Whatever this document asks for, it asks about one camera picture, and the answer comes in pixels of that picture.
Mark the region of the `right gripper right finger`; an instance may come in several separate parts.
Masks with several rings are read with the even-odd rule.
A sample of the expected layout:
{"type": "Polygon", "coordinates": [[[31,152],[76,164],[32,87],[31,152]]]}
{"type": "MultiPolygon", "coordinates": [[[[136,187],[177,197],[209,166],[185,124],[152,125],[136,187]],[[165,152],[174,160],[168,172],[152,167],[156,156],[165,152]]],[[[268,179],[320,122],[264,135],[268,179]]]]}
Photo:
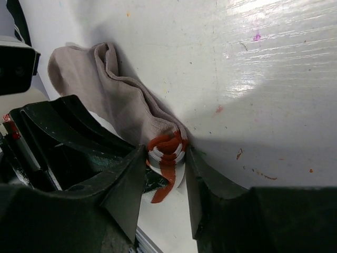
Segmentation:
{"type": "Polygon", "coordinates": [[[193,147],[185,165],[199,252],[336,252],[335,187],[244,189],[193,147]]]}

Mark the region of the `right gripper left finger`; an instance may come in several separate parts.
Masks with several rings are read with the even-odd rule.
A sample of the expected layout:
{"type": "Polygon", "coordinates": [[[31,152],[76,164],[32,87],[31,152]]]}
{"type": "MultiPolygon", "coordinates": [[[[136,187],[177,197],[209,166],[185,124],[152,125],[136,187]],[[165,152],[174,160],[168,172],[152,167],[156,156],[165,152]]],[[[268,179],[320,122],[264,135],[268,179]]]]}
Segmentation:
{"type": "Polygon", "coordinates": [[[145,175],[141,145],[66,191],[1,185],[1,252],[131,252],[145,175]]]}

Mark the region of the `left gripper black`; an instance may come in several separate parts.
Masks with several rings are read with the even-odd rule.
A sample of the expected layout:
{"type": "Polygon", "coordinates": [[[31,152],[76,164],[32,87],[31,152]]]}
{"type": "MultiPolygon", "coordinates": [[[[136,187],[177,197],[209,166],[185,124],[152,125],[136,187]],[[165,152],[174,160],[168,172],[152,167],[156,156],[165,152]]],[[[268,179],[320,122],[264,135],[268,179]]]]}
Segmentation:
{"type": "Polygon", "coordinates": [[[42,191],[78,184],[135,149],[102,127],[75,95],[27,104],[1,124],[1,182],[42,191]]]}

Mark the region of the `taupe sock red cuff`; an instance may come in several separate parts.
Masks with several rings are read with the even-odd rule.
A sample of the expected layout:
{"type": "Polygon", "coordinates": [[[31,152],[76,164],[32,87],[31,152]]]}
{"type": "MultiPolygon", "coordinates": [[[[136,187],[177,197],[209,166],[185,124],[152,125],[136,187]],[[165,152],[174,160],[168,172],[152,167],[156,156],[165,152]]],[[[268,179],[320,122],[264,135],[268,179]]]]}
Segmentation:
{"type": "Polygon", "coordinates": [[[168,184],[145,193],[145,200],[160,203],[181,184],[189,143],[186,128],[160,107],[143,83],[119,74],[112,43],[59,47],[50,55],[47,72],[59,95],[76,95],[126,142],[147,147],[147,165],[168,184]]]}

